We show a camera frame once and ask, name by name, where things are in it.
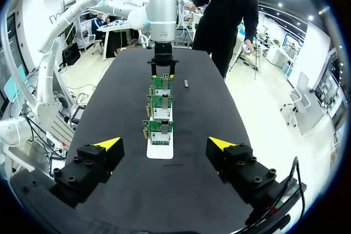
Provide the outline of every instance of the person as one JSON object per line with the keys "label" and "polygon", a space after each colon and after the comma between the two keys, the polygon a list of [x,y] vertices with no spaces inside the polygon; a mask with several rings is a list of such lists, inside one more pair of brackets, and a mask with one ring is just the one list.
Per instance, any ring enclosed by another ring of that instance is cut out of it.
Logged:
{"label": "person", "polygon": [[193,49],[206,51],[209,55],[212,53],[214,64],[225,78],[236,44],[237,27],[242,19],[245,24],[244,43],[250,53],[253,52],[258,0],[193,0],[193,6],[187,10],[193,12],[205,4],[208,6],[196,30]]}
{"label": "person", "polygon": [[92,20],[92,33],[95,35],[95,39],[102,39],[102,43],[104,44],[105,42],[105,33],[98,31],[99,28],[101,28],[104,25],[107,25],[107,23],[110,23],[110,19],[106,18],[105,22],[102,20],[103,15],[102,13],[99,13],[96,18]]}

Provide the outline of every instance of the small black object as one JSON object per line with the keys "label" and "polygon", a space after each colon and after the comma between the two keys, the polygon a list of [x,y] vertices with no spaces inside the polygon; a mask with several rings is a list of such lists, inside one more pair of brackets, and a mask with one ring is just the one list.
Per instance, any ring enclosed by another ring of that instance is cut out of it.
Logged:
{"label": "small black object", "polygon": [[80,160],[81,160],[81,159],[79,158],[79,156],[75,156],[75,157],[73,158],[73,162],[75,162],[75,163],[78,163]]}
{"label": "small black object", "polygon": [[54,175],[57,176],[57,177],[60,177],[61,176],[61,169],[60,168],[54,168]]}

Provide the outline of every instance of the computer monitor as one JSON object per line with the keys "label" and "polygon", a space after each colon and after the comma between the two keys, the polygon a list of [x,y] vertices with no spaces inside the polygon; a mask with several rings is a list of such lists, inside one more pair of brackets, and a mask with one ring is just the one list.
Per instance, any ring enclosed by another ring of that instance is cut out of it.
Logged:
{"label": "computer monitor", "polygon": [[[22,81],[26,83],[28,80],[27,80],[27,76],[26,76],[23,64],[21,64],[17,68],[17,70],[20,73]],[[20,88],[18,87],[18,85],[16,85],[15,79],[12,76],[6,82],[4,86],[4,91],[9,101],[14,102],[17,95],[19,94]]]}

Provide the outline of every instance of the green circuit board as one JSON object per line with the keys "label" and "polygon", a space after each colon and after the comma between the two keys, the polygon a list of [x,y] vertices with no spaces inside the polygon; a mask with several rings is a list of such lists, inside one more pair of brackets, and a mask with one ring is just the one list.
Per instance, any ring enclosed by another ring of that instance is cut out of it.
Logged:
{"label": "green circuit board", "polygon": [[148,95],[148,99],[151,100],[153,107],[162,108],[162,102],[164,100],[168,101],[167,108],[172,107],[173,97],[171,95]]}
{"label": "green circuit board", "polygon": [[168,126],[167,131],[169,133],[173,130],[173,122],[169,121],[147,121],[144,120],[143,124],[147,126],[147,129],[144,129],[146,132],[162,132],[162,126]]}
{"label": "green circuit board", "polygon": [[[155,89],[165,89],[165,90],[170,90],[171,89],[171,83],[172,83],[172,79],[166,76],[164,77],[150,77],[150,80],[152,80],[154,82],[154,88]],[[167,80],[168,86],[167,87],[163,87],[163,81]]]}

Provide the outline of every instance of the black sweatshirt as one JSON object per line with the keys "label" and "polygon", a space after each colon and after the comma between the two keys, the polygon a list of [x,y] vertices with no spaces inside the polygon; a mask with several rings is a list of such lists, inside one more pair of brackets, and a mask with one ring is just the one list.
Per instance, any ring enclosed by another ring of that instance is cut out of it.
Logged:
{"label": "black sweatshirt", "polygon": [[223,27],[228,32],[237,32],[244,18],[245,40],[252,41],[258,24],[258,0],[193,0],[197,7],[208,4],[203,19]]}

